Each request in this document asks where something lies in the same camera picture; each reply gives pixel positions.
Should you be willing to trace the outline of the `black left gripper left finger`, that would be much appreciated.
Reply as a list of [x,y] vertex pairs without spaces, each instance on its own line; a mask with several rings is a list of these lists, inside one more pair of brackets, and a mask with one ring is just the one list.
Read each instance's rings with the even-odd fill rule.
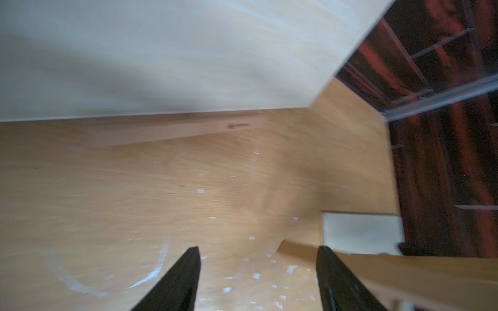
[[200,271],[199,248],[190,247],[132,311],[193,311]]

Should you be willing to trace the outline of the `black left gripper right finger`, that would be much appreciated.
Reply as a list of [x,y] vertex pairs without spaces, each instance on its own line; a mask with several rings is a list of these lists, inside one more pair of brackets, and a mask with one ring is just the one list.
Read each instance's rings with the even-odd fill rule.
[[386,311],[386,308],[327,246],[318,248],[316,273],[324,310]]

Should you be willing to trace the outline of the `pale plywood board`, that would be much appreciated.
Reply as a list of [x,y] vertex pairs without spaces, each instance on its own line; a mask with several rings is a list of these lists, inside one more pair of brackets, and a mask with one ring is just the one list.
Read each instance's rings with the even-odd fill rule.
[[395,215],[323,213],[324,244],[346,254],[400,255],[402,219]]
[[310,106],[390,1],[2,1],[1,120]]

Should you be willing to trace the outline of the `wooden easel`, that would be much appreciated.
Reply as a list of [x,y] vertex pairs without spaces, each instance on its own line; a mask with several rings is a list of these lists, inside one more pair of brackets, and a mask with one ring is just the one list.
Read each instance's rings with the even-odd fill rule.
[[[278,252],[316,269],[319,247],[283,241]],[[409,302],[424,310],[497,309],[497,259],[334,253],[380,303],[394,308]]]
[[88,128],[88,143],[92,147],[149,143],[217,133],[237,132],[261,128],[265,124],[262,113],[222,115],[170,115],[156,116],[133,122],[118,122]]

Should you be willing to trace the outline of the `grey aluminium right rail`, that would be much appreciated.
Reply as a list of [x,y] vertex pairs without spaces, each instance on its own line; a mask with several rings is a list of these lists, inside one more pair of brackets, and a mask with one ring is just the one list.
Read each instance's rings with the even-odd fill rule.
[[427,111],[455,104],[456,102],[479,97],[493,91],[497,91],[497,74],[459,86],[441,94],[422,99],[414,104],[394,108],[393,110],[386,111],[384,116],[386,120],[391,123],[413,115],[422,114]]

